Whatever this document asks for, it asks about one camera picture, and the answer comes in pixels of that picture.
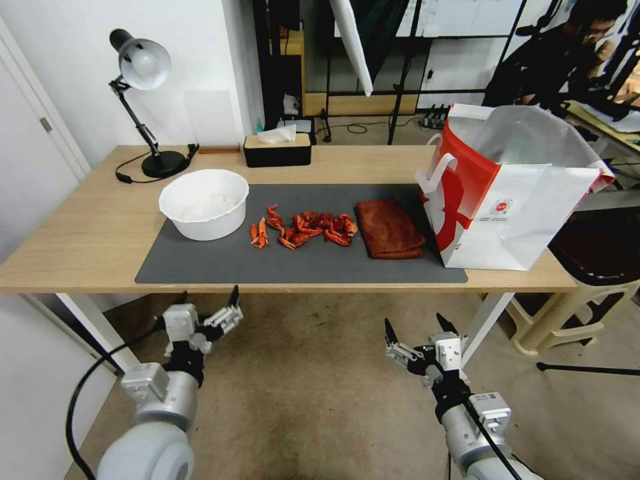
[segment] tissue box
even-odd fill
[[[262,143],[257,135],[249,135],[245,138],[244,151],[247,166],[251,168],[311,163],[311,141],[307,133],[296,133],[294,141],[283,143]]]

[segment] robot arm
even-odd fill
[[[197,410],[197,390],[204,380],[204,357],[213,342],[243,320],[238,286],[229,303],[214,315],[198,317],[192,304],[172,305],[163,319],[169,336],[160,365],[141,363],[126,372],[121,386],[135,402],[136,426],[106,451],[99,480],[189,480],[193,451],[187,432]]]
[[[451,458],[465,480],[541,480],[511,456],[504,432],[511,409],[498,392],[473,395],[460,370],[466,338],[439,313],[443,333],[432,335],[426,345],[411,348],[398,342],[385,319],[387,356],[422,382],[436,398],[435,414],[445,429]]]

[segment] gray desk mat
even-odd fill
[[[350,247],[314,237],[296,251],[277,242],[267,227],[270,247],[250,245],[249,226],[267,216],[267,206],[291,226],[291,216],[303,210],[355,218],[362,200],[395,198],[427,238],[419,259],[373,260],[360,232]],[[166,220],[138,275],[137,283],[464,283],[463,269],[446,269],[435,246],[416,185],[251,185],[247,216],[232,234],[214,241],[183,237]]]

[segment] lamp arm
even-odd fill
[[[126,90],[131,88],[131,86],[128,83],[124,82],[122,75],[118,76],[118,78],[116,78],[115,80],[109,82],[109,86],[111,87],[111,90],[113,90],[113,92],[118,96],[118,98],[120,99],[120,102],[122,103],[125,110],[133,120],[135,124],[135,128],[137,128],[138,132],[140,133],[140,136],[143,138],[143,140],[147,143],[147,145],[151,149],[151,155],[154,156],[155,158],[160,158],[160,152],[158,151],[158,142],[156,138],[153,136],[153,134],[151,133],[151,130],[149,130],[149,128],[147,128],[147,126],[144,123],[140,123],[140,120],[138,120],[138,117],[135,116],[135,113],[133,112],[133,110],[131,109],[131,107],[129,106],[125,98],[125,92]]]

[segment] man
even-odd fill
[[[535,98],[545,106],[566,82],[584,86],[615,51],[614,42],[601,41],[626,10],[626,0],[576,0],[566,23],[528,40],[498,65],[483,105],[528,104]]]

